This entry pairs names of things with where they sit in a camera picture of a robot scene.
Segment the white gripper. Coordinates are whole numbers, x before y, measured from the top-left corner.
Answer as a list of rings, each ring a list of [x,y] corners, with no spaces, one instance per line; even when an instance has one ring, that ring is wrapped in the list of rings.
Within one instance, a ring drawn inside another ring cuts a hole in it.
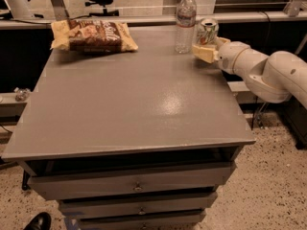
[[[207,63],[217,61],[218,67],[230,75],[245,75],[250,70],[250,62],[247,59],[246,51],[250,46],[228,38],[216,37],[216,45],[193,45],[193,55]]]

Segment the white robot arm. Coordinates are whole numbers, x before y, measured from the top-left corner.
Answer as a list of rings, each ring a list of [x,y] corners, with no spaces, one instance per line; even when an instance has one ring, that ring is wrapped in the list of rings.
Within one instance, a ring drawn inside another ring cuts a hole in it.
[[[246,43],[222,37],[216,37],[212,44],[193,44],[192,53],[239,76],[254,95],[267,103],[280,104],[294,96],[307,108],[307,63],[292,53],[277,51],[268,56]]]

